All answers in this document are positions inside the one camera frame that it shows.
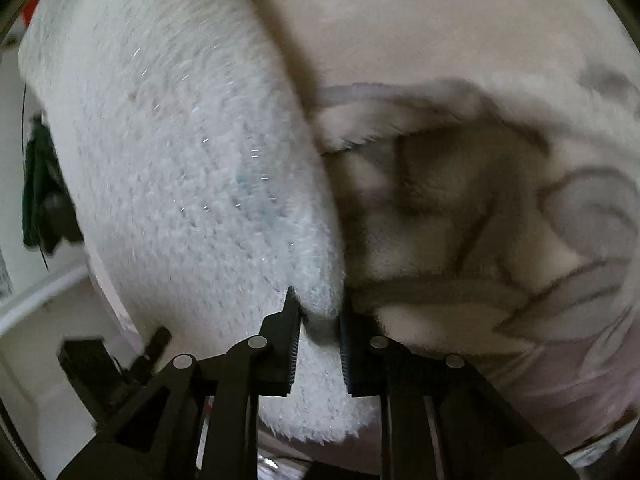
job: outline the green cloth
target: green cloth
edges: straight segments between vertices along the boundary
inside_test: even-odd
[[[22,194],[22,234],[25,247],[53,254],[62,238],[82,242],[76,211],[60,173],[49,129],[33,118],[27,143]]]

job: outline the fleece blanket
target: fleece blanket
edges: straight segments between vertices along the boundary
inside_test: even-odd
[[[604,0],[43,0],[20,66],[141,334],[219,353],[296,287],[277,434],[370,449],[343,269],[561,451],[636,401],[640,63]]]

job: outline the cable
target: cable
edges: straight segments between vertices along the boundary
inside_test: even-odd
[[[27,99],[27,83],[24,84],[24,91],[22,92],[22,119],[20,120],[20,143],[22,145],[22,177],[26,180],[27,178],[27,170],[25,167],[24,160],[24,103]],[[47,259],[44,256],[44,251],[42,251],[42,244],[38,242],[38,248],[40,250],[40,256],[42,257],[42,262],[44,263],[45,269],[49,272],[49,264],[47,263]]]
[[[26,176],[26,168],[24,165],[24,101],[27,98],[27,83],[24,84],[22,92],[22,121],[20,122],[20,143],[22,145],[22,176]]]

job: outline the white wall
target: white wall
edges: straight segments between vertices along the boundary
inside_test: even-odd
[[[22,96],[24,83],[18,72],[18,50],[2,54],[0,62],[0,250],[12,282],[13,294],[20,294],[47,275],[38,250],[22,244]],[[29,118],[40,110],[36,98],[27,90],[24,109],[25,143]],[[61,244],[47,257],[50,271],[84,259],[81,246]]]
[[[85,279],[0,338],[0,396],[47,479],[94,436],[94,420],[58,363],[62,340],[102,336],[123,366],[135,356],[103,301]]]

